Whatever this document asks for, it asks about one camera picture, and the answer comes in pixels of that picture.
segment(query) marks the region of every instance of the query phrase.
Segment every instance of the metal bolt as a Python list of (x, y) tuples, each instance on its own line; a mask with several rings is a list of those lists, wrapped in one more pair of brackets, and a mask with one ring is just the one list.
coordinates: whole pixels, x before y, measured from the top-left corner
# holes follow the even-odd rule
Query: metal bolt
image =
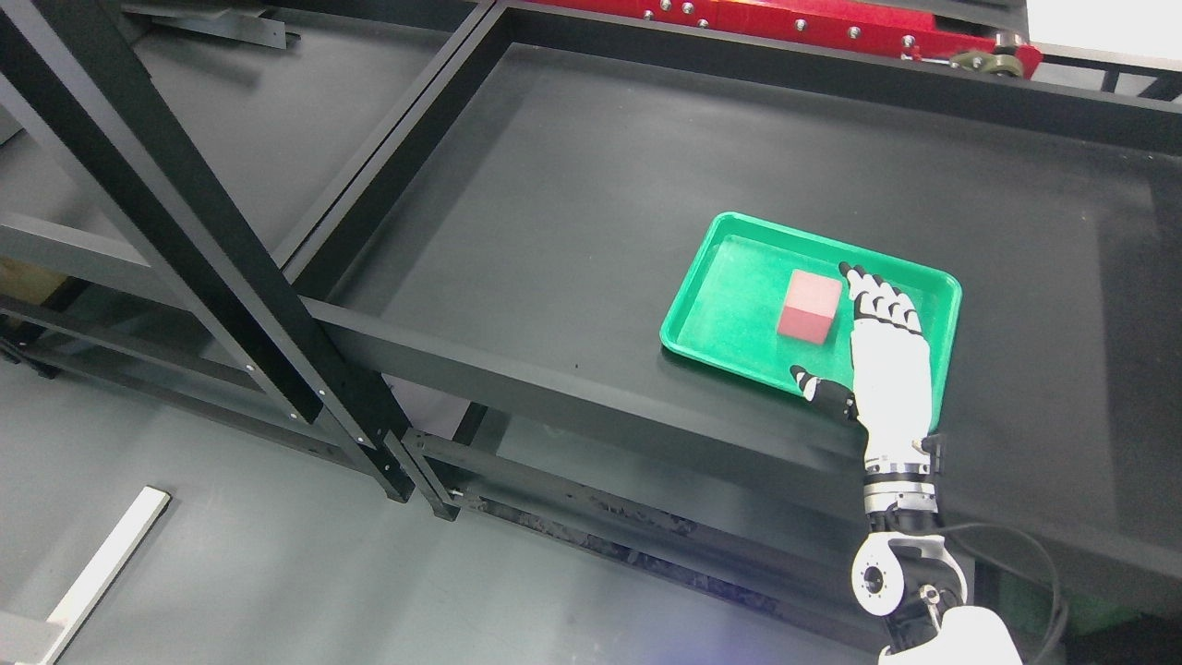
[(940, 602), (940, 592), (931, 585), (923, 585), (920, 587), (920, 598), (928, 605), (936, 605)]

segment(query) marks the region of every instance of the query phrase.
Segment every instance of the dark gray surface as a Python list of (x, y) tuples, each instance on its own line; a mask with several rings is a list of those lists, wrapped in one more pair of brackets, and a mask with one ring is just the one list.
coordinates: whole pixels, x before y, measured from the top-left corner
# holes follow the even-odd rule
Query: dark gray surface
[(61, 665), (866, 663), (126, 391), (0, 364), (0, 396), (6, 611), (46, 617), (143, 485), (173, 495)]
[[(300, 34), (287, 51), (170, 28), (135, 45), (272, 252), (448, 38), (293, 9), (275, 18)], [(27, 135), (0, 149), (0, 183), (2, 209), (122, 239)]]
[[(1147, 477), (1162, 487), (1170, 449), (1109, 418), (1130, 398), (1106, 383), (1121, 370), (1109, 350), (1136, 350), (1163, 359), (1152, 399), (1178, 396), (1164, 373), (1178, 366), (1169, 337), (1110, 320), (1113, 299), (1136, 293), (1113, 286), (1118, 237), (1176, 255), (1154, 240), (1177, 219), (1155, 216), (1152, 158), (514, 46), (332, 300), (585, 382), (587, 399), (603, 389), (636, 396), (637, 410), (652, 400), (654, 412), (694, 415), (710, 436), (767, 455), (845, 455), (847, 476), (857, 436), (836, 438), (795, 400), (673, 358), (657, 327), (727, 209), (933, 265), (965, 287), (943, 419), (953, 508), (1014, 506), (1176, 549), (1177, 490), (1137, 489)], [(1157, 311), (1177, 326), (1175, 309)], [(1177, 416), (1155, 418), (1178, 431)], [(1144, 477), (1118, 475), (1117, 454), (1122, 465), (1154, 462), (1138, 465)], [(1131, 506), (1131, 493), (1150, 503)]]

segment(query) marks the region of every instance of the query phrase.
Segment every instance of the red cube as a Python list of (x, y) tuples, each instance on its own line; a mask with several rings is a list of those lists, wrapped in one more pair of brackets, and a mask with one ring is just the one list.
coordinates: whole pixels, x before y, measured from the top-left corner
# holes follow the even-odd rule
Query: red cube
[(793, 269), (775, 331), (780, 335), (813, 345), (824, 344), (829, 337), (829, 328), (833, 325), (840, 298), (839, 279)]

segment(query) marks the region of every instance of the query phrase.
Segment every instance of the white robotic palm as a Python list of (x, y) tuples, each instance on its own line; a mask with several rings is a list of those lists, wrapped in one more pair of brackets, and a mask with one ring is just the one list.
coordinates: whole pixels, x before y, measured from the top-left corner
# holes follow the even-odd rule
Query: white robotic palm
[(930, 350), (911, 298), (862, 266), (840, 263), (853, 301), (853, 391), (793, 366), (810, 403), (866, 430), (863, 501), (868, 535), (855, 558), (858, 602), (886, 620), (882, 665), (949, 661), (1020, 665), (1001, 619), (968, 602), (940, 526), (931, 426)]

